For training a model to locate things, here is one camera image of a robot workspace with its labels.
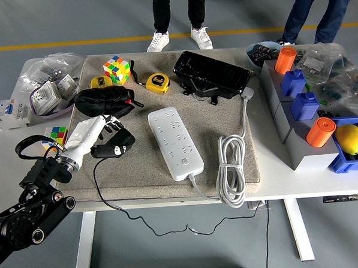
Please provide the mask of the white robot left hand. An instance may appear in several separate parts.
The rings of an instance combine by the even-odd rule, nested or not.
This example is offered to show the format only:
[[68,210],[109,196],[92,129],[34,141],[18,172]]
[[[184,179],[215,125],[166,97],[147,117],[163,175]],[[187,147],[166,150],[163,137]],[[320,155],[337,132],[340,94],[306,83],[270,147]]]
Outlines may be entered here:
[[[117,133],[106,143],[95,146],[102,130],[116,127]],[[99,115],[81,121],[65,143],[65,150],[57,157],[58,162],[79,169],[83,156],[90,153],[94,158],[120,157],[131,149],[135,138],[124,128],[118,119],[112,115]]]

